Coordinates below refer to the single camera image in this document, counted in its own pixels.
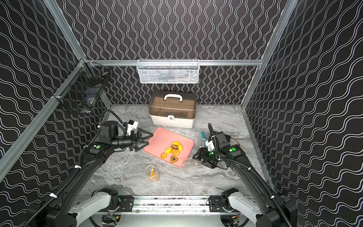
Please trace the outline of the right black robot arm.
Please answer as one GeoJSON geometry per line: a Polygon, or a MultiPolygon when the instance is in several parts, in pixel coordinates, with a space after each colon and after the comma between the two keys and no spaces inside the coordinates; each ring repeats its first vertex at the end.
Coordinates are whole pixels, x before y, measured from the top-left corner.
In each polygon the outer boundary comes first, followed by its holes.
{"type": "Polygon", "coordinates": [[[224,191],[220,201],[213,203],[212,208],[223,209],[225,212],[238,211],[257,227],[295,227],[297,225],[297,207],[279,196],[262,176],[255,170],[246,153],[238,145],[231,145],[229,135],[222,131],[216,132],[208,124],[210,136],[193,156],[202,165],[215,169],[231,169],[251,192],[255,201],[244,198],[237,189],[224,191]]]}

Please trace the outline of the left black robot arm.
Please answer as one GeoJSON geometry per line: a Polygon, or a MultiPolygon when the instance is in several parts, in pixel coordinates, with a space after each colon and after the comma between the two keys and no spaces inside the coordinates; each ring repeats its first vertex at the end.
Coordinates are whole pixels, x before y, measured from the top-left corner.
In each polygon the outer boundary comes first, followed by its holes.
{"type": "Polygon", "coordinates": [[[128,123],[120,117],[115,121],[100,123],[96,135],[83,148],[78,162],[70,175],[49,193],[49,200],[35,203],[26,210],[28,220],[24,227],[75,227],[80,224],[81,214],[71,211],[77,195],[94,174],[114,152],[126,149],[136,151],[145,148],[153,133],[138,128],[127,132],[128,123]]]}

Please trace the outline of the brown heart cookie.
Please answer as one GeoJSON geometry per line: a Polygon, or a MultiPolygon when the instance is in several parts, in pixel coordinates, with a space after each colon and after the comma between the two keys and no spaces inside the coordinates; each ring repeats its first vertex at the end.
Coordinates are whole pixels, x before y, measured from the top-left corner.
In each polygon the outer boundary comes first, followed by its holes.
{"type": "Polygon", "coordinates": [[[178,157],[177,156],[171,156],[170,157],[170,163],[176,163],[178,161],[178,157]]]}

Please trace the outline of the brown white storage box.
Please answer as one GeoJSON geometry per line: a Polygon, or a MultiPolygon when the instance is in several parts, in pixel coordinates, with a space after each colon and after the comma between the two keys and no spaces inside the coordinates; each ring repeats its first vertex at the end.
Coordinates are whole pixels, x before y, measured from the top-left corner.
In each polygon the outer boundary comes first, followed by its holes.
{"type": "Polygon", "coordinates": [[[196,117],[197,96],[193,93],[155,91],[148,104],[153,124],[192,128],[196,117]]]}

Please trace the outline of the clear cookie jar handled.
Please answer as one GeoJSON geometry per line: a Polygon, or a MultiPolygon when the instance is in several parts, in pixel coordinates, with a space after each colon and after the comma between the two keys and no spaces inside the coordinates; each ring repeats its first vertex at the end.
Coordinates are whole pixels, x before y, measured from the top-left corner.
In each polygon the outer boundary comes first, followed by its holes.
{"type": "Polygon", "coordinates": [[[199,147],[206,147],[206,142],[208,141],[208,139],[206,139],[206,138],[204,138],[204,137],[200,137],[199,139],[198,139],[198,143],[197,143],[197,145],[199,146],[199,147]]]}

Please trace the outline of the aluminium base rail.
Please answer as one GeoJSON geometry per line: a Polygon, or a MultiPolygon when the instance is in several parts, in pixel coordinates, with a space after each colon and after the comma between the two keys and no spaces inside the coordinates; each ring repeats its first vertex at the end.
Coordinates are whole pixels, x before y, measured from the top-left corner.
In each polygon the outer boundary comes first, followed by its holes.
{"type": "Polygon", "coordinates": [[[229,196],[120,196],[98,192],[81,202],[55,205],[59,210],[81,215],[97,212],[126,212],[131,214],[263,214],[262,206],[239,192],[229,196]]]}

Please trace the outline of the large orange fish cookie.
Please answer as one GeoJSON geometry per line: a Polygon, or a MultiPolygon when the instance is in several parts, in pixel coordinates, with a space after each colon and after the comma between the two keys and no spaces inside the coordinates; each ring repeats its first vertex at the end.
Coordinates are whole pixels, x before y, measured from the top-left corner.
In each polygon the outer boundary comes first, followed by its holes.
{"type": "Polygon", "coordinates": [[[172,151],[182,151],[183,150],[183,146],[180,142],[178,141],[175,141],[171,144],[171,148],[172,148],[172,151]]]}

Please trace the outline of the orange swirl cookie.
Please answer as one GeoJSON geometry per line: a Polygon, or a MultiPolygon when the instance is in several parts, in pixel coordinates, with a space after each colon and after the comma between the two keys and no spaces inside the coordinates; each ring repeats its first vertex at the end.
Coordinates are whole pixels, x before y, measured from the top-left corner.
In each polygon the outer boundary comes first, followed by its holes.
{"type": "Polygon", "coordinates": [[[163,152],[163,153],[161,154],[161,158],[162,158],[162,159],[166,159],[166,158],[167,158],[167,154],[163,152]]]}
{"type": "Polygon", "coordinates": [[[171,153],[174,155],[174,156],[178,156],[180,154],[180,151],[177,150],[177,149],[172,149],[171,153]]]}

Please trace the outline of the pink plastic tray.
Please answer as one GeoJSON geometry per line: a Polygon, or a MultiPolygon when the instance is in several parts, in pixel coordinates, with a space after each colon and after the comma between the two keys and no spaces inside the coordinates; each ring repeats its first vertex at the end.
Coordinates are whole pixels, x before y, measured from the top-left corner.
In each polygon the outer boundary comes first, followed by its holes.
{"type": "Polygon", "coordinates": [[[144,151],[152,155],[156,158],[159,158],[175,167],[181,168],[183,161],[187,159],[193,149],[194,141],[192,139],[181,136],[175,132],[171,132],[164,128],[157,128],[153,137],[149,139],[149,145],[144,148],[144,151]],[[178,141],[182,144],[183,150],[180,151],[180,154],[177,156],[178,161],[176,163],[170,163],[170,157],[174,156],[172,153],[167,154],[166,159],[161,158],[161,154],[175,141],[178,141]]]}

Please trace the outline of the clear cookie jar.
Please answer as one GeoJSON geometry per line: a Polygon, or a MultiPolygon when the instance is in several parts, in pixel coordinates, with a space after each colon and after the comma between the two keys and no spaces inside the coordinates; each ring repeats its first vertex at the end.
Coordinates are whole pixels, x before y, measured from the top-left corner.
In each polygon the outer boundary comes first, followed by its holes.
{"type": "Polygon", "coordinates": [[[151,182],[157,182],[160,179],[160,173],[156,166],[149,165],[145,170],[145,175],[151,182]]]}
{"type": "Polygon", "coordinates": [[[199,169],[199,168],[203,168],[203,167],[204,167],[204,165],[203,165],[202,161],[193,159],[193,158],[185,159],[182,164],[182,168],[188,169],[188,170],[199,169]]]}

